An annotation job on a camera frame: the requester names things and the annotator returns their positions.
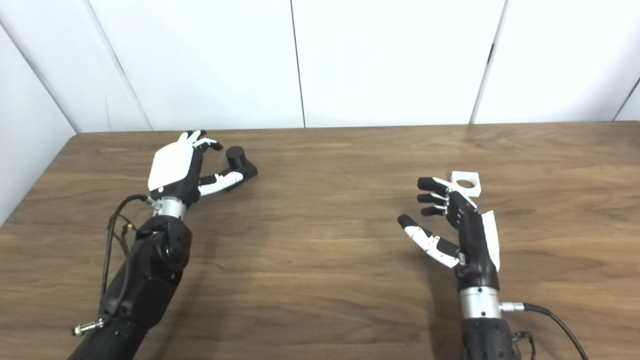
white block with hole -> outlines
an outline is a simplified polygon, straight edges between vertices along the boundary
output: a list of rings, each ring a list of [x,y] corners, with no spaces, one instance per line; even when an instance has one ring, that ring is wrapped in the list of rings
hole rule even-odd
[[[465,188],[458,184],[458,181],[468,181],[473,185],[473,187]],[[458,185],[458,192],[468,197],[479,197],[482,192],[482,187],[480,186],[480,175],[478,175],[477,172],[452,171],[451,182]]]

wooden table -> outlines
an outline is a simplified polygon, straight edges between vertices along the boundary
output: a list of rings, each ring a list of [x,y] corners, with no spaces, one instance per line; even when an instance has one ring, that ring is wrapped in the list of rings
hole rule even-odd
[[[592,359],[636,358],[640,123],[210,135],[243,146],[260,175],[188,211],[191,263],[136,359],[457,359],[453,274],[396,223],[419,217],[419,176],[452,170],[479,172],[479,208],[496,212],[501,299],[551,308]],[[38,180],[0,229],[2,359],[75,349],[71,326],[95,316],[107,217],[146,190],[154,152],[177,136],[80,134]],[[205,162],[203,174],[226,167]],[[124,213],[141,224],[150,210]],[[456,239],[443,218],[420,222]],[[506,318],[534,333],[539,359],[578,358],[550,319]]]

white wall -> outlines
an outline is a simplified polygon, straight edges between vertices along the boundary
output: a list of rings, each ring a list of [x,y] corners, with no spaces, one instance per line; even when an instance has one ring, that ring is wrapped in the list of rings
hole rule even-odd
[[[74,134],[0,28],[0,225]]]
[[[631,93],[616,120],[640,120],[640,85],[637,85],[634,92]]]
[[[503,0],[293,0],[308,127],[466,124]]]
[[[78,130],[150,129],[81,0],[0,0],[0,20]]]
[[[639,59],[640,1],[511,0],[476,124],[613,120]]]
[[[302,127],[289,0],[92,0],[154,129]]]

robotic arm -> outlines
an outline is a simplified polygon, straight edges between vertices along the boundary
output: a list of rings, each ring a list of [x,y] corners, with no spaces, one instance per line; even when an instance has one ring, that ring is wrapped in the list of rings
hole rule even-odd
[[[458,282],[462,305],[462,344],[465,360],[520,360],[517,342],[528,339],[531,358],[536,358],[533,336],[527,331],[511,333],[502,319],[503,311],[535,311],[550,316],[563,328],[583,360],[584,350],[569,328],[544,307],[522,302],[500,303],[500,249],[495,217],[492,211],[480,214],[477,206],[464,195],[460,186],[435,177],[421,177],[418,188],[431,193],[420,194],[417,200],[433,204],[423,208],[425,216],[442,215],[458,231],[457,245],[434,236],[406,214],[398,223],[407,235],[441,264],[452,268]]]
[[[132,359],[148,330],[162,319],[189,263],[192,235],[182,221],[186,210],[200,196],[231,191],[257,175],[244,150],[232,147],[227,150],[227,169],[200,177],[204,152],[223,148],[215,140],[202,138],[205,134],[183,133],[176,142],[158,150],[148,179],[150,196],[126,198],[109,219],[108,253],[122,208],[134,200],[153,207],[153,216],[137,229],[131,250],[121,242],[125,262],[111,284],[102,288],[98,319],[73,330],[74,335],[85,336],[69,360]]]

silver cylindrical joint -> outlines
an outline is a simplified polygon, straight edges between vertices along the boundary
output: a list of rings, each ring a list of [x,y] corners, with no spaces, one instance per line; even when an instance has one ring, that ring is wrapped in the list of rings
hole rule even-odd
[[[98,320],[96,320],[94,322],[82,323],[82,324],[74,327],[71,330],[71,333],[74,336],[82,336],[82,335],[86,334],[86,332],[89,331],[89,330],[101,329],[103,327],[104,327],[104,319],[99,318]]]
[[[462,317],[469,318],[502,318],[500,301],[496,289],[480,286],[460,291]]]
[[[157,201],[157,206],[154,209],[154,216],[166,215],[182,219],[186,211],[187,206],[177,197],[161,197]]]

